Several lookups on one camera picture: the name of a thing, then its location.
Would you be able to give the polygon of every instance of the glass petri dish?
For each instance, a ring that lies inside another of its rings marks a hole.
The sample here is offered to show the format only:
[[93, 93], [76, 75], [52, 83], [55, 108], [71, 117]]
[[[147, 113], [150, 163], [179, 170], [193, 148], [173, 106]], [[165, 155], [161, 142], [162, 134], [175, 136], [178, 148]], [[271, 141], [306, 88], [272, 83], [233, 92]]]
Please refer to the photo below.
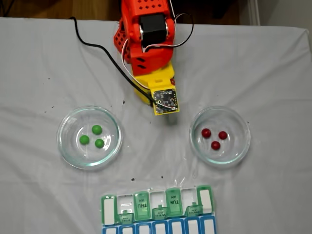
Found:
[[[209, 138], [201, 131], [208, 128]], [[219, 132], [225, 131], [227, 138], [219, 138]], [[212, 106], [199, 112], [190, 126], [190, 144], [193, 152], [203, 161], [218, 168], [228, 168], [238, 164], [246, 155], [250, 145], [250, 130], [247, 123], [235, 111]], [[218, 141], [219, 150], [213, 150], [211, 143]]]
[[[94, 125], [102, 127], [102, 133], [92, 132]], [[81, 144], [80, 137], [87, 135], [88, 144]], [[104, 146], [95, 145], [97, 139]], [[57, 132], [57, 143], [65, 161], [70, 165], [94, 170], [107, 165], [119, 152], [122, 144], [122, 131], [118, 120], [108, 110], [97, 106], [84, 106], [69, 113], [61, 122]]]

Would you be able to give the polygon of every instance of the black cable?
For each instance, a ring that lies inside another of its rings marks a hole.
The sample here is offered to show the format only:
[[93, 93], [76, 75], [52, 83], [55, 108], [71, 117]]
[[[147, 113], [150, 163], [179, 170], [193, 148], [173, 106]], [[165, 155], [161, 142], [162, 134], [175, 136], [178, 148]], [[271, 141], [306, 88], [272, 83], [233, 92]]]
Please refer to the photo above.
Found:
[[[185, 40], [183, 43], [181, 43], [181, 44], [179, 44], [179, 45], [174, 45], [174, 46], [172, 46], [172, 48], [177, 48], [177, 47], [180, 47], [180, 46], [184, 45], [184, 44], [190, 39], [190, 37], [191, 37], [191, 35], [192, 35], [192, 33], [193, 33], [193, 30], [194, 30], [194, 19], [193, 19], [193, 16], [192, 16], [191, 14], [189, 14], [189, 13], [182, 13], [182, 14], [188, 15], [188, 16], [191, 18], [191, 21], [192, 21], [191, 33], [189, 34], [189, 36], [186, 38], [186, 40]], [[174, 20], [176, 20], [180, 15], [181, 15], [181, 14], [178, 14], [178, 15], [174, 18]]]
[[119, 70], [119, 72], [126, 78], [126, 80], [135, 88], [137, 89], [140, 93], [142, 93], [149, 101], [151, 101], [152, 103], [155, 103], [155, 105], [158, 105], [158, 103], [151, 97], [149, 96], [147, 93], [145, 93], [143, 90], [141, 90], [132, 80], [130, 80], [127, 75], [124, 73], [124, 71], [121, 69], [121, 67], [119, 67], [119, 65], [116, 63], [116, 61], [113, 59], [113, 57], [111, 56], [111, 54], [108, 52], [108, 50], [101, 46], [101, 45], [97, 45], [97, 44], [91, 44], [91, 43], [87, 43], [84, 40], [81, 39], [79, 31], [78, 31], [78, 26], [77, 26], [77, 20], [75, 17], [70, 17], [69, 19], [74, 20], [75, 22], [75, 30], [76, 30], [76, 35], [78, 37], [78, 39], [80, 40], [80, 42], [84, 45], [87, 46], [91, 46], [91, 47], [97, 47], [102, 49], [108, 56], [108, 58], [112, 61], [112, 63], [115, 65], [115, 67]]
[[3, 13], [3, 17], [7, 17], [7, 16], [8, 16], [8, 14], [9, 14], [9, 12], [10, 12], [10, 10], [11, 10], [11, 7], [13, 6], [14, 1], [15, 1], [15, 0], [12, 0], [12, 1], [11, 1], [11, 3], [10, 3], [10, 5], [9, 5], [8, 9], [6, 10], [5, 13]]

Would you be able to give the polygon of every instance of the green ball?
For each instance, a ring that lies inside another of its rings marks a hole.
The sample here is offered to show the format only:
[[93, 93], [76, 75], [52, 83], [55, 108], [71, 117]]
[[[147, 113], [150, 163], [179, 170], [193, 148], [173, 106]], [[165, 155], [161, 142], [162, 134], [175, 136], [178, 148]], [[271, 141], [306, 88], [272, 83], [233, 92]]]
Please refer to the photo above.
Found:
[[82, 135], [82, 136], [80, 137], [79, 141], [80, 141], [80, 143], [81, 143], [82, 145], [87, 145], [87, 144], [89, 144], [90, 139], [89, 139], [89, 137], [88, 137], [87, 135]]
[[104, 146], [104, 140], [102, 139], [97, 139], [95, 142], [96, 147], [98, 147], [99, 149], [103, 148]]
[[92, 132], [95, 134], [95, 135], [100, 135], [102, 133], [102, 127], [99, 126], [99, 125], [94, 125], [92, 127]]

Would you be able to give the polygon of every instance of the white tablecloth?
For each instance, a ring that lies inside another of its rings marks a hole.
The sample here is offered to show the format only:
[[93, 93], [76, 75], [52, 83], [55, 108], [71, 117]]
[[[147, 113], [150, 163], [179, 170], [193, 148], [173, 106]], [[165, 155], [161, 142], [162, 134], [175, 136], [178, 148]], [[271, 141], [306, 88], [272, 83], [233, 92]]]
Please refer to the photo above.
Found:
[[[78, 26], [121, 64], [116, 22]], [[176, 41], [189, 30], [178, 25]], [[102, 51], [78, 41], [73, 21], [0, 19], [0, 233], [99, 234], [102, 194], [200, 184], [213, 188], [220, 234], [311, 233], [307, 31], [196, 25], [172, 61], [181, 112], [155, 117]], [[56, 144], [62, 118], [86, 104], [112, 111], [125, 133], [121, 154], [98, 172], [69, 166]], [[190, 123], [212, 105], [236, 110], [251, 130], [231, 170], [190, 151]]]

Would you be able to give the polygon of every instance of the red ball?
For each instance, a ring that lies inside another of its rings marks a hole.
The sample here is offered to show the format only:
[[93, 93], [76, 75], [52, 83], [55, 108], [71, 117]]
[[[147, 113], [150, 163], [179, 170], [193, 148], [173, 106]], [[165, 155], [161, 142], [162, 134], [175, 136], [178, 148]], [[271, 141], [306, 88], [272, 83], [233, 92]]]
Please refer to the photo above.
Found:
[[201, 131], [201, 135], [203, 136], [203, 138], [209, 138], [211, 136], [211, 131], [208, 128], [204, 128]]
[[219, 138], [221, 140], [225, 140], [227, 137], [228, 137], [228, 134], [226, 132], [224, 132], [224, 131], [219, 132]]
[[218, 149], [220, 149], [220, 147], [221, 147], [221, 145], [220, 145], [220, 143], [217, 142], [217, 141], [213, 141], [213, 142], [211, 143], [211, 148], [214, 149], [214, 150], [218, 150]]

